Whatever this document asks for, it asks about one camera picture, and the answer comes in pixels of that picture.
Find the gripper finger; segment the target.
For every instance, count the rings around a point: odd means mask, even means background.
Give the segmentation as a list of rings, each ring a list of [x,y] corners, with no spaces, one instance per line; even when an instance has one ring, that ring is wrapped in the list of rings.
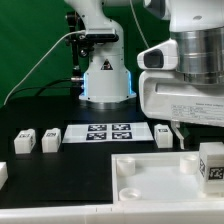
[[[180,148],[182,150],[184,150],[185,149],[184,136],[180,132],[180,123],[178,121],[172,121],[171,128],[172,128],[173,132],[175,133],[176,137],[179,139]]]

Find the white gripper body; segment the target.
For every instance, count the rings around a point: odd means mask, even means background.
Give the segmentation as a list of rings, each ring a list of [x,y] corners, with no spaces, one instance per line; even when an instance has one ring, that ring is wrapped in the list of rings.
[[[152,119],[224,127],[224,85],[197,85],[169,71],[143,71],[140,105]]]

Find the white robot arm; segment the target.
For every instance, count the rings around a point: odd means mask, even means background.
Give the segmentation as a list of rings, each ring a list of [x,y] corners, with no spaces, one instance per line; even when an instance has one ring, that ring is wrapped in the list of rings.
[[[64,0],[81,17],[79,54],[89,58],[79,99],[101,109],[139,97],[143,113],[167,120],[224,127],[224,0]],[[168,20],[170,38],[137,56],[139,92],[124,65],[123,29],[105,6],[141,2]]]

